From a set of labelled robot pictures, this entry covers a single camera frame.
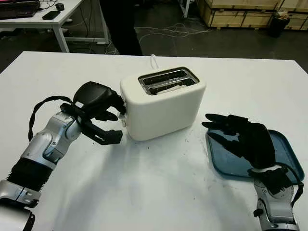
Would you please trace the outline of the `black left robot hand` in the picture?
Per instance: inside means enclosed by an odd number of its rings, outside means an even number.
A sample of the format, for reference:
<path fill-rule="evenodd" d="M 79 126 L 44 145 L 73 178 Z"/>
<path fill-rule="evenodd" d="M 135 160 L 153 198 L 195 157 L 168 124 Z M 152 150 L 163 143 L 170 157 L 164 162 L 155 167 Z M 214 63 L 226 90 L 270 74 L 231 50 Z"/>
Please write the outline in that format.
<path fill-rule="evenodd" d="M 73 105 L 80 108 L 87 118 L 99 121 L 118 120 L 115 114 L 107 111 L 110 107 L 122 115 L 126 113 L 125 103 L 116 91 L 92 81 L 83 84 L 77 90 L 73 97 Z"/>

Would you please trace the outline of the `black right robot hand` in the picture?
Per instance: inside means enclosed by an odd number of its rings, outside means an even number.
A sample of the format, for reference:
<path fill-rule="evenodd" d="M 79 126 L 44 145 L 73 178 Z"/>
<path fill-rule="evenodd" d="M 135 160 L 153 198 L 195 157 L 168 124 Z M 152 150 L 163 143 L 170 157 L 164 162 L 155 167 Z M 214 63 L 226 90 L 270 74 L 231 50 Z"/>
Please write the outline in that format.
<path fill-rule="evenodd" d="M 236 115 L 206 114 L 209 137 L 235 156 L 246 159 L 253 168 L 264 169 L 276 165 L 275 149 L 269 131 L 261 123 Z"/>

